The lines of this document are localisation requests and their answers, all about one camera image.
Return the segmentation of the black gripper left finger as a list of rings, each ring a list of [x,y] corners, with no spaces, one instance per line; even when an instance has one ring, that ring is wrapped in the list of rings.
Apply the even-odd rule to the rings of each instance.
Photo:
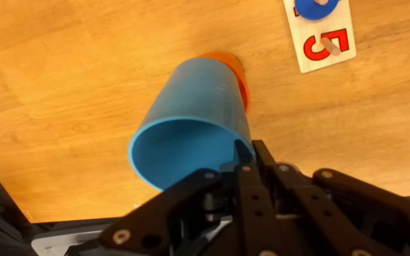
[[[200,170],[114,223],[100,244],[117,256],[243,256],[240,178]]]

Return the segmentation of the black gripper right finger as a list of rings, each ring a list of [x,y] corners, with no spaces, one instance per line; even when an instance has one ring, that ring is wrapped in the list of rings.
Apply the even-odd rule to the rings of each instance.
[[[410,198],[235,144],[241,256],[410,256]]]

